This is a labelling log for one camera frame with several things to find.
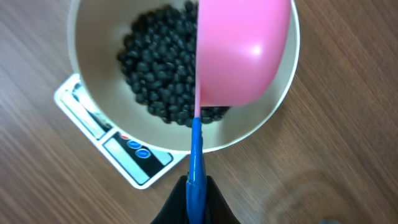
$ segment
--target pink measuring cup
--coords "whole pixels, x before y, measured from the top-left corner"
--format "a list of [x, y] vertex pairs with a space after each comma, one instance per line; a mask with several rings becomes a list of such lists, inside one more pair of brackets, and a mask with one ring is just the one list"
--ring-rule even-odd
[[290, 10], [290, 0], [200, 0], [200, 106], [241, 106], [260, 98], [278, 71]]

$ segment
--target kitchen scale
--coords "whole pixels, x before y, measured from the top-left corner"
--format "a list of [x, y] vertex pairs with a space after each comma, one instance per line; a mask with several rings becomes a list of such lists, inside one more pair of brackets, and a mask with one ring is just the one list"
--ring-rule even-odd
[[74, 74], [54, 94], [55, 103], [135, 188], [146, 189], [178, 164], [185, 154], [153, 150], [112, 126]]

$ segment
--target wood grain surface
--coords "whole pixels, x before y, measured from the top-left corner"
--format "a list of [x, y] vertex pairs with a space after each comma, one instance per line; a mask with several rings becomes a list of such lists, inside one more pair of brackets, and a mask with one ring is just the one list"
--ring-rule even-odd
[[[56, 107], [70, 1], [0, 1], [0, 223], [149, 223], [188, 162], [136, 190]], [[398, 223], [398, 1], [297, 7], [289, 94], [207, 173], [242, 223]]]

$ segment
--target black object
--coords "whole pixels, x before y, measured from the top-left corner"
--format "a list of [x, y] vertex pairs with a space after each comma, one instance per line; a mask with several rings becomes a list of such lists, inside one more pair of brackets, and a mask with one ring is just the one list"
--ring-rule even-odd
[[[179, 11], [167, 5], [141, 14], [116, 58], [138, 103], [167, 124], [175, 121], [191, 128], [198, 4], [187, 1], [184, 8]], [[228, 109], [202, 109], [203, 123], [221, 120]]]
[[[187, 204], [185, 199], [185, 186], [187, 176], [181, 176], [173, 191], [166, 200], [159, 214], [152, 224], [189, 224]], [[207, 199], [205, 210], [205, 224], [240, 224], [231, 209], [228, 207], [223, 195], [215, 181], [207, 176]]]

